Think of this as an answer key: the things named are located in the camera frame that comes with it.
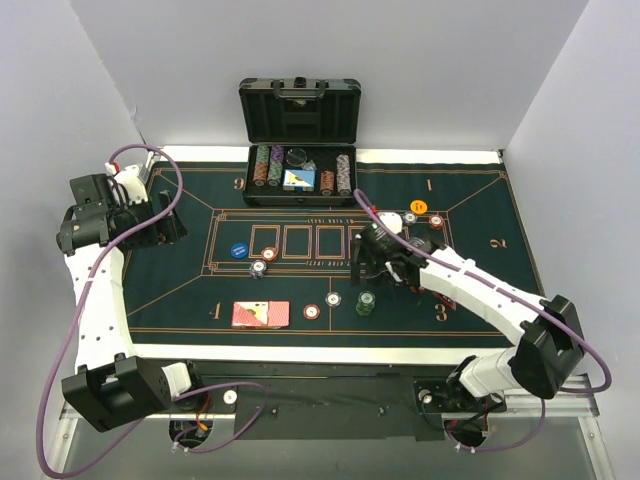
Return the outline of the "green poker chip stack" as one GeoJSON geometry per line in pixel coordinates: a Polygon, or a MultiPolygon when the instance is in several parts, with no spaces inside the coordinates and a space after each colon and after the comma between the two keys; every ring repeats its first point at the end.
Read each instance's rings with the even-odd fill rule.
{"type": "Polygon", "coordinates": [[[368,316],[375,308],[376,297],[371,291],[361,291],[356,301],[356,312],[360,316],[368,316]]]}

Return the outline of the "blue poker chip stack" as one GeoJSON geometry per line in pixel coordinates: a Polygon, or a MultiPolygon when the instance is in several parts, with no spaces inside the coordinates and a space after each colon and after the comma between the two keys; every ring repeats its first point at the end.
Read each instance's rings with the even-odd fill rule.
{"type": "Polygon", "coordinates": [[[342,297],[337,292],[329,292],[325,297],[325,301],[328,306],[337,307],[341,304],[342,297]]]}

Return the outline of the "blue chips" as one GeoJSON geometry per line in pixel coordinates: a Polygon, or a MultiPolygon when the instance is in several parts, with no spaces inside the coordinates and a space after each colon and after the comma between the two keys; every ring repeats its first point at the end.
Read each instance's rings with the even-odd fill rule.
{"type": "Polygon", "coordinates": [[[406,211],[403,213],[402,219],[406,225],[414,225],[417,223],[418,217],[415,213],[406,211]]]}
{"type": "Polygon", "coordinates": [[[252,278],[262,278],[267,271],[267,262],[259,259],[252,262],[249,273],[252,278]]]}

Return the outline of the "red poker chip stack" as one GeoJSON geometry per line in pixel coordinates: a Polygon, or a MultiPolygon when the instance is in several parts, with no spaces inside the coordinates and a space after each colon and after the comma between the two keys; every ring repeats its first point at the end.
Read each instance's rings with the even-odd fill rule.
{"type": "Polygon", "coordinates": [[[306,320],[316,320],[320,317],[321,310],[316,304],[308,304],[303,309],[303,316],[306,320]]]}

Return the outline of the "orange big blind button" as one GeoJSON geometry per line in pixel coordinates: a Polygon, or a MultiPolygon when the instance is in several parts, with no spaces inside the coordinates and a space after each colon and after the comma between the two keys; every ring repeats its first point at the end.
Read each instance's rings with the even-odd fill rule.
{"type": "Polygon", "coordinates": [[[413,200],[410,203],[410,211],[415,215],[423,215],[428,211],[428,204],[420,199],[413,200]]]}

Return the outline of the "blue small blind button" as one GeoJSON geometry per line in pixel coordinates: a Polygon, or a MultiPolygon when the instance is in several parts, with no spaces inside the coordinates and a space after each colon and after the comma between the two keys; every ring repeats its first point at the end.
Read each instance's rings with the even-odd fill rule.
{"type": "Polygon", "coordinates": [[[234,259],[243,259],[249,255],[249,246],[244,242],[234,243],[230,248],[230,255],[234,259]]]}

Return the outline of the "red triangular dealer button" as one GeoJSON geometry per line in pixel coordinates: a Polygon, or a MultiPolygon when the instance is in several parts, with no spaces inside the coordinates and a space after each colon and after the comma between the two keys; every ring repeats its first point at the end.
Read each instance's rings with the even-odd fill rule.
{"type": "Polygon", "coordinates": [[[440,299],[442,300],[442,302],[444,304],[446,304],[451,309],[455,310],[457,308],[456,302],[454,300],[452,300],[450,297],[448,297],[446,295],[441,295],[440,299]]]}

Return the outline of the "red playing card deck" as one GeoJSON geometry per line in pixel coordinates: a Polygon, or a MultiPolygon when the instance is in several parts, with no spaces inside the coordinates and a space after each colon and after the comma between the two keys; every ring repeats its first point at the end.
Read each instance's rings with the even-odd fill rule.
{"type": "Polygon", "coordinates": [[[233,304],[233,329],[281,329],[290,323],[288,301],[241,301],[233,304]]]}

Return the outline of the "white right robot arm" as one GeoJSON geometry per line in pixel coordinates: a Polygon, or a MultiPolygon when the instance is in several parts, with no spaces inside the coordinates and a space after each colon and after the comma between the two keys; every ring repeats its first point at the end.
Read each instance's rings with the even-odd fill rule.
{"type": "Polygon", "coordinates": [[[351,280],[439,293],[501,332],[510,347],[471,355],[449,375],[449,402],[468,409],[481,398],[522,388],[551,399],[584,356],[575,305],[561,295],[529,294],[479,269],[425,235],[409,240],[372,223],[351,244],[351,280]]]}

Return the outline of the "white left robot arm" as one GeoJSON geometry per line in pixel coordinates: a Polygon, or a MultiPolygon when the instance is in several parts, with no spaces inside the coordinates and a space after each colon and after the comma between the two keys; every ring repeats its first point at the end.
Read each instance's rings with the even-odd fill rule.
{"type": "Polygon", "coordinates": [[[71,180],[75,203],[56,236],[81,309],[76,372],[63,379],[62,393],[99,432],[166,411],[173,403],[192,412],[206,397],[191,362],[160,366],[145,360],[130,336],[125,252],[173,244],[187,234],[176,212],[148,222],[154,215],[148,176],[145,168],[130,166],[71,180]]]}

